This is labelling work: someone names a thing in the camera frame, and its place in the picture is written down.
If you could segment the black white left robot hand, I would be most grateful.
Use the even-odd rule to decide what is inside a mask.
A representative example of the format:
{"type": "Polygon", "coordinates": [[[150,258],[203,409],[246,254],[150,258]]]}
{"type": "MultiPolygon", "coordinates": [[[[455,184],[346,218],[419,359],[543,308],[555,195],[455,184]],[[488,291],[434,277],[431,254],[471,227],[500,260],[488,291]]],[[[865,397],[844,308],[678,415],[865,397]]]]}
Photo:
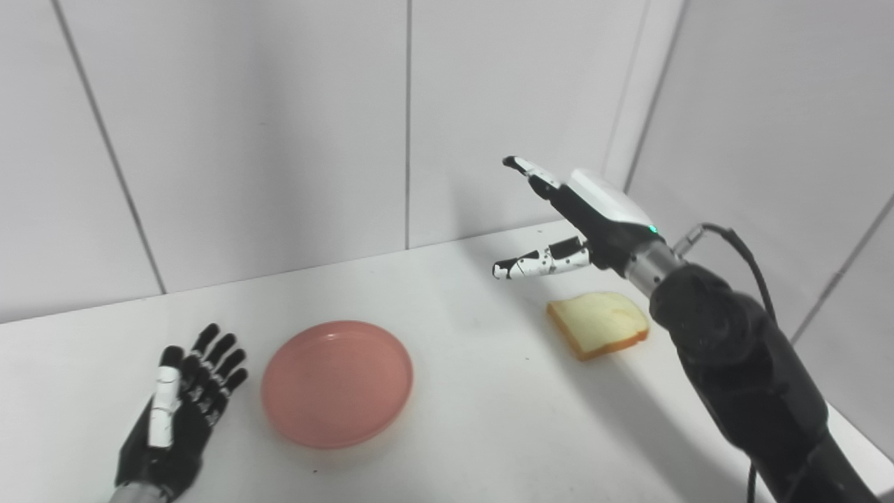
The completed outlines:
{"type": "Polygon", "coordinates": [[[112,502],[175,502],[195,483],[214,428],[248,378],[236,335],[210,323],[192,347],[169,346],[154,390],[120,448],[112,502]]]}

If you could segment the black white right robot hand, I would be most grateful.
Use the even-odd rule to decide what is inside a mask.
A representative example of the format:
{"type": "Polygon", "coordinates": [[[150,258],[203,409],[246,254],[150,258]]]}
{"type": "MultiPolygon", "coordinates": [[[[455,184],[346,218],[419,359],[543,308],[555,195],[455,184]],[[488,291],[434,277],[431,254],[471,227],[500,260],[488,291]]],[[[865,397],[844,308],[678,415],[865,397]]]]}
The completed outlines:
{"type": "Polygon", "coordinates": [[[638,204],[599,176],[575,170],[561,182],[520,156],[506,156],[502,165],[523,175],[534,193],[571,223],[579,236],[496,261],[494,278],[552,276],[589,265],[625,276],[636,254],[652,243],[666,242],[638,204]]]}

